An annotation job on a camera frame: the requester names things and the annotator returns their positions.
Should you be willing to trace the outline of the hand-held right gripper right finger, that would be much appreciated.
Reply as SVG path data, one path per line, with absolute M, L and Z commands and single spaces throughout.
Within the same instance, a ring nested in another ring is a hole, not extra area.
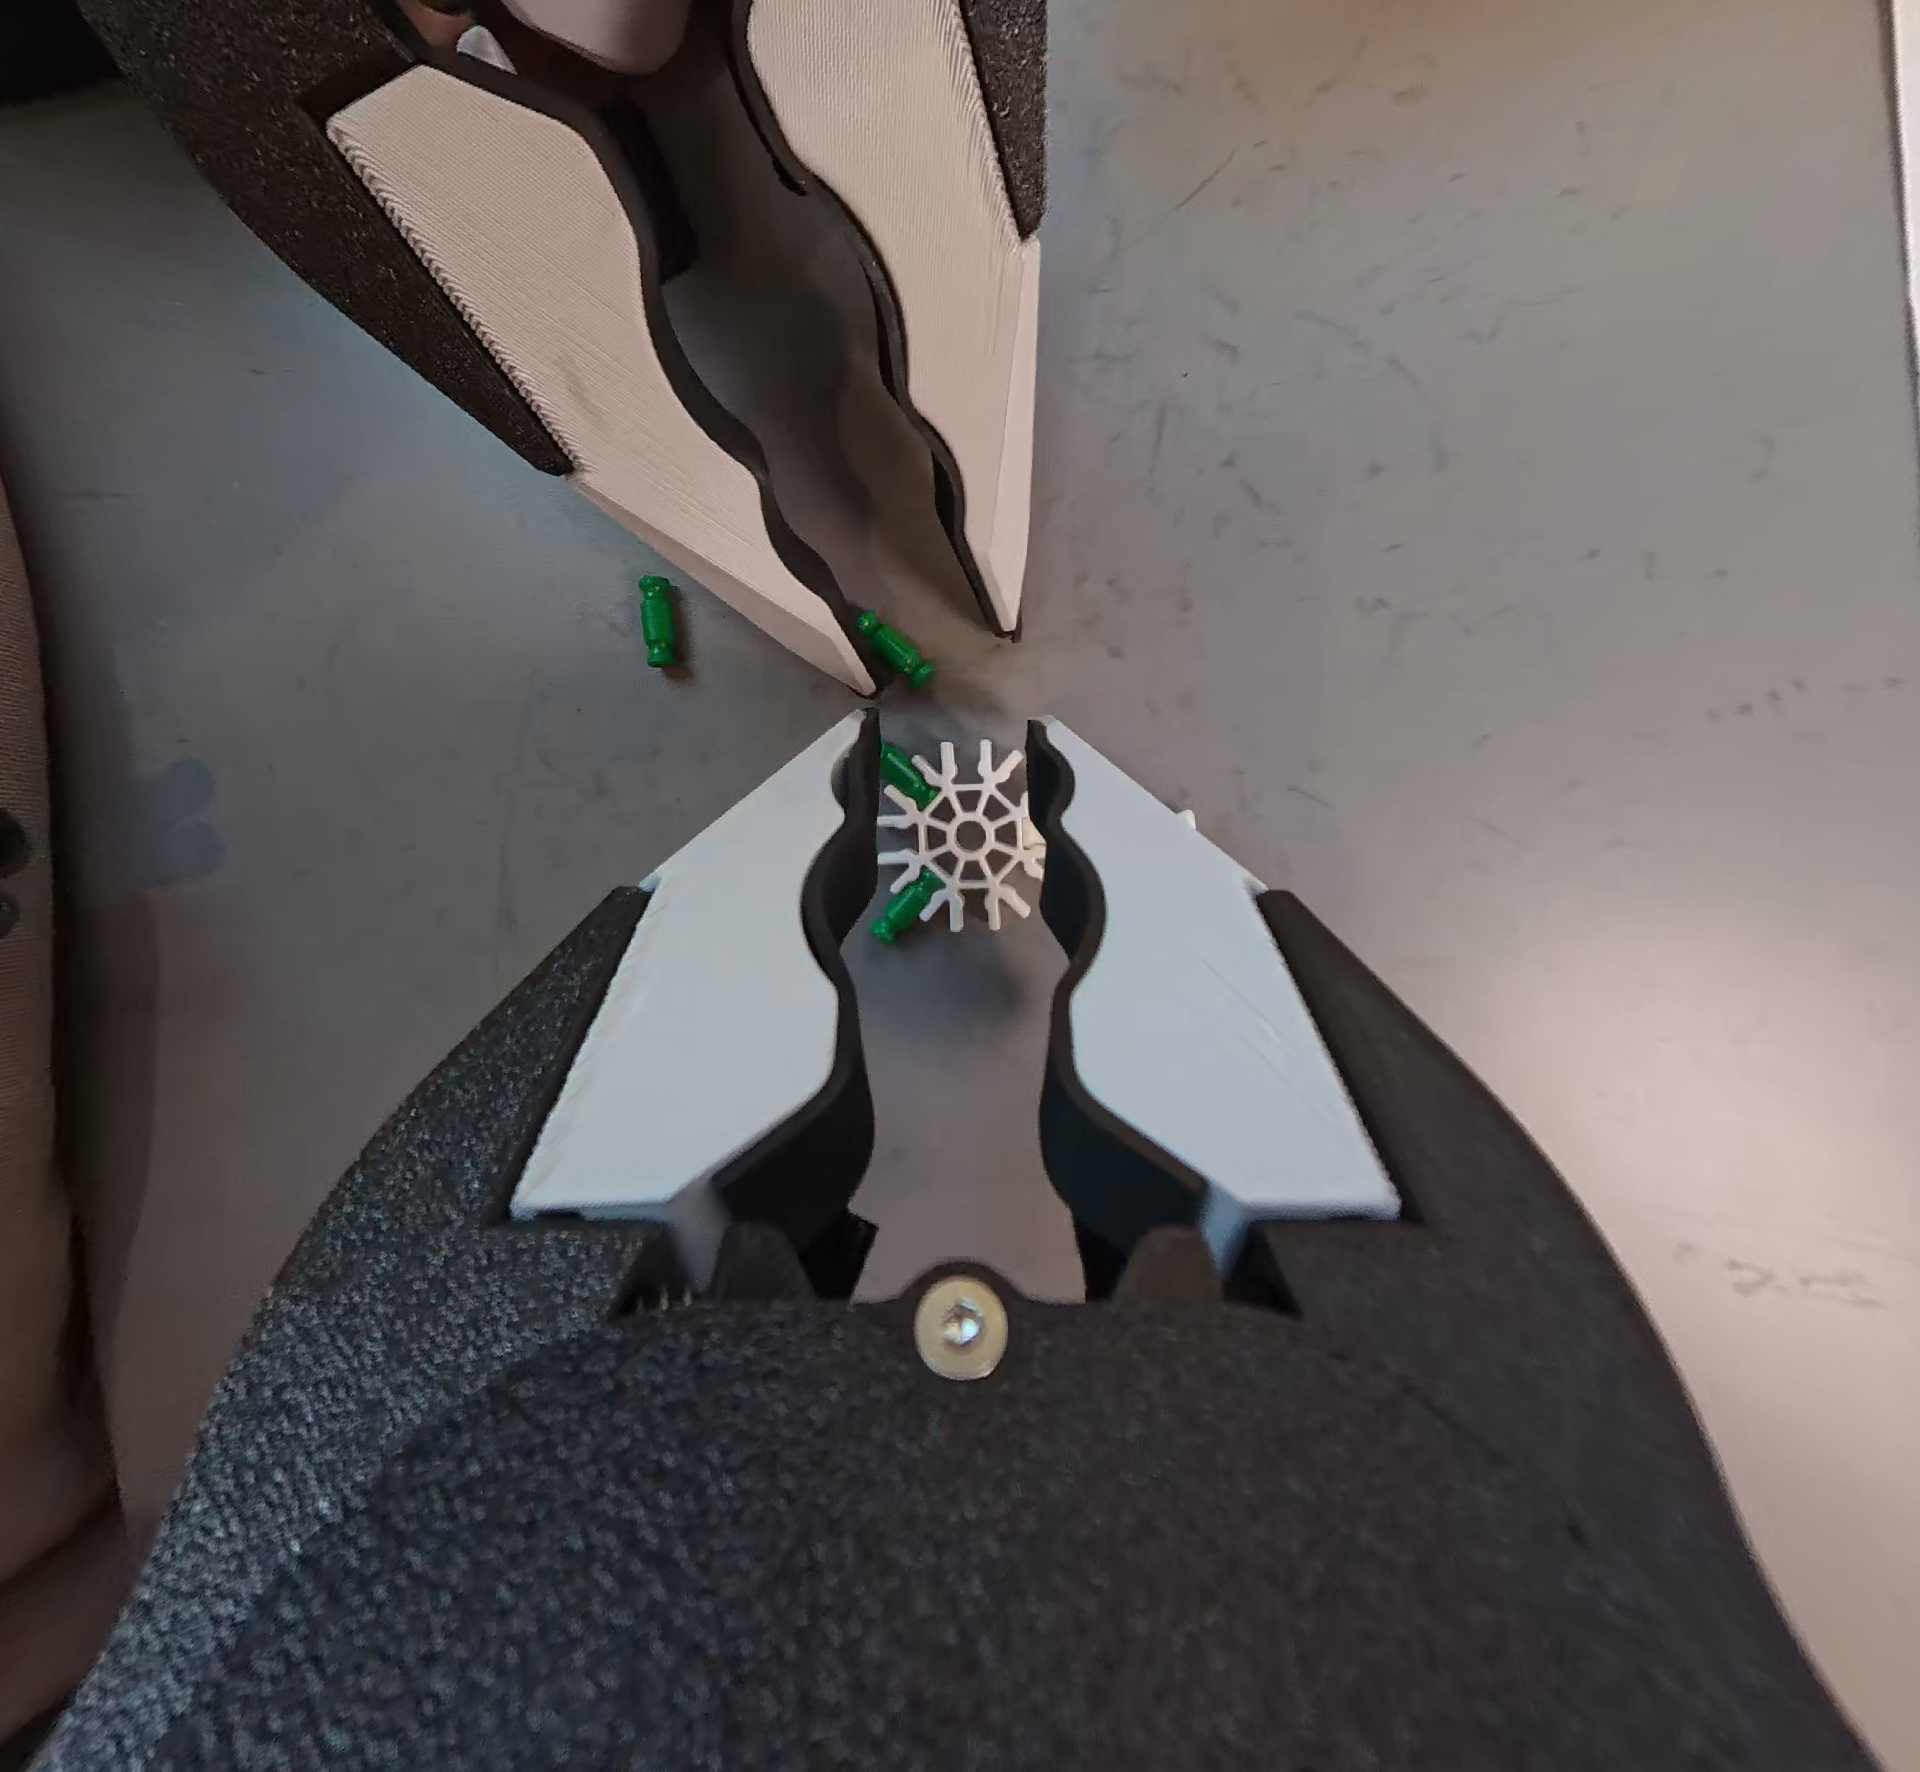
M 1028 726 L 1049 1001 L 1042 1162 L 1082 1225 L 1398 1221 L 1264 881 L 1062 720 Z

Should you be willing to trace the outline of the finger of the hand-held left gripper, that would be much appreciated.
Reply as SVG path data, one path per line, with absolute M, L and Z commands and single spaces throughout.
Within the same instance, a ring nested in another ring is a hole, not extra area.
M 780 174 L 868 277 L 884 385 L 989 631 L 1032 512 L 1044 0 L 734 0 L 734 79 Z
M 325 132 L 560 445 L 566 481 L 759 634 L 875 697 L 851 601 L 664 314 L 612 130 L 525 79 L 423 61 Z

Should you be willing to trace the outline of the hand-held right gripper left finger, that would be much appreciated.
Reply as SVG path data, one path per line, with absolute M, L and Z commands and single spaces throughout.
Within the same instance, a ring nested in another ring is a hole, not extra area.
M 842 1297 L 875 1106 L 842 942 L 875 896 L 877 714 L 678 847 L 511 1183 L 518 1225 L 636 1225 L 685 1291 Z

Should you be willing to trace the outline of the grey desk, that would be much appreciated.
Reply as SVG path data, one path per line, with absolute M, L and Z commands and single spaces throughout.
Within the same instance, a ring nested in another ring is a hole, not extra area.
M 668 300 L 833 576 L 1297 893 L 1540 1143 L 1916 1766 L 1916 427 L 1883 0 L 1049 0 L 1035 522 L 980 634 L 725 71 Z M 147 1541 L 358 1146 L 851 699 L 298 286 L 104 84 L 2 112 L 59 1116 Z

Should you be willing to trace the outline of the white snowflake connector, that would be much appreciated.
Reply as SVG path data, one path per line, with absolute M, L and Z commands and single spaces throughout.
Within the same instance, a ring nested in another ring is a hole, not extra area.
M 995 933 L 1005 917 L 1029 917 L 1029 898 L 1044 877 L 1044 839 L 1028 814 L 1022 755 L 995 750 L 985 740 L 970 776 L 951 743 L 940 746 L 937 763 L 913 759 L 926 779 L 921 804 L 881 779 L 875 829 L 892 847 L 877 848 L 877 865 L 894 874 L 887 898 L 921 868 L 934 868 L 946 893 L 917 926 L 946 921 L 950 933 L 960 933 L 977 913 Z

